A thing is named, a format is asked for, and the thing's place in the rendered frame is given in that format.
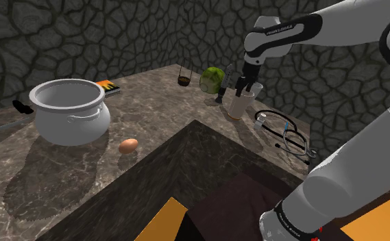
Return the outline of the green cabbage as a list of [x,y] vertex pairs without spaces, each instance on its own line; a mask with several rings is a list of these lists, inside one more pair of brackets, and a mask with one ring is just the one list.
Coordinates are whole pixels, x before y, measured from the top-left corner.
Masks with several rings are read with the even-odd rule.
[[208,94],[217,94],[225,73],[217,67],[208,67],[200,77],[199,87]]

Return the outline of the white cup with orange base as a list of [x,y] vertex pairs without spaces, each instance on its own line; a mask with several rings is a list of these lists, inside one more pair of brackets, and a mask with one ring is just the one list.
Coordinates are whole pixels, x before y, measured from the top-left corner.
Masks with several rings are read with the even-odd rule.
[[249,92],[244,89],[239,97],[235,96],[228,109],[228,116],[234,120],[240,120],[246,108],[254,102],[262,89],[263,85],[255,82]]

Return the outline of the orange and black book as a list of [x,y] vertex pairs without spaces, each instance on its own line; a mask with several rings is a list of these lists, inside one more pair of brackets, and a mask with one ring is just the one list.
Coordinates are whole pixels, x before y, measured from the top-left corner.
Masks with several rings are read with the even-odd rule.
[[121,90],[119,86],[117,86],[116,84],[114,84],[113,82],[107,79],[102,81],[97,81],[96,84],[98,84],[103,88],[106,96],[110,96],[112,94],[118,93]]

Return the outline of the dark robot stand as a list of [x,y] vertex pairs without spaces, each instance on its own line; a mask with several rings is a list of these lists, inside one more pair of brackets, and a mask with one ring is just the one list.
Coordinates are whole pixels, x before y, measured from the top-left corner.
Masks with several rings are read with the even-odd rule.
[[292,188],[252,166],[186,212],[175,241],[263,241],[259,218]]

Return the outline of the black stethoscope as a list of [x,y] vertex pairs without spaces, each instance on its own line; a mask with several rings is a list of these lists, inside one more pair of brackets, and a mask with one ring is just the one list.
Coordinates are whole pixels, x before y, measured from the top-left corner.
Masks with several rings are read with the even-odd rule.
[[[268,114],[279,116],[285,120],[285,126],[281,132],[276,132],[266,126],[265,123]],[[275,143],[276,148],[282,149],[283,151],[293,155],[307,166],[310,165],[311,159],[315,159],[317,157],[316,150],[309,148],[307,139],[298,131],[297,125],[289,117],[273,110],[259,110],[255,113],[254,118],[254,129],[267,130],[269,133],[282,140],[282,145]]]

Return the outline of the black handled knife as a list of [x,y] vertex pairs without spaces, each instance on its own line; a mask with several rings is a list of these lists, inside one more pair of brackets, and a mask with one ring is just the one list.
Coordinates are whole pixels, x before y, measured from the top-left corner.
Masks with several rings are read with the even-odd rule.
[[218,96],[215,99],[216,103],[222,103],[223,96],[226,93],[226,89],[228,87],[228,84],[230,83],[233,71],[234,71],[233,64],[229,64],[226,67],[225,75],[223,77],[223,81],[221,82],[221,86],[220,86],[220,89],[218,91]]

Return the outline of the brown egg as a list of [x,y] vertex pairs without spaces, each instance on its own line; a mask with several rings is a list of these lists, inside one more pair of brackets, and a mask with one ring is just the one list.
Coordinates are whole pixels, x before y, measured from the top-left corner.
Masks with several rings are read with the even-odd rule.
[[138,140],[130,138],[124,140],[120,145],[119,145],[119,152],[122,154],[129,154],[133,152],[138,146]]

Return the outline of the large white pot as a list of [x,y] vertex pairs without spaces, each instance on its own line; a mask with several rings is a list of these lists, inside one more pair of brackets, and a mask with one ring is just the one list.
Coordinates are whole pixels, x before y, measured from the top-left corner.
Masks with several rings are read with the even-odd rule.
[[101,137],[110,126],[104,89],[85,79],[56,79],[33,88],[35,126],[48,142],[79,146]]

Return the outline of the small black object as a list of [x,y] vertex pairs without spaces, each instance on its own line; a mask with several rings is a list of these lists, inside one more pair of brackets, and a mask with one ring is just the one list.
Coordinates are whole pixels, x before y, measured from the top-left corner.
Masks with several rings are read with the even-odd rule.
[[24,103],[20,102],[19,100],[13,100],[12,105],[21,114],[32,114],[34,112],[34,110],[32,109],[32,107],[30,105],[25,105]]

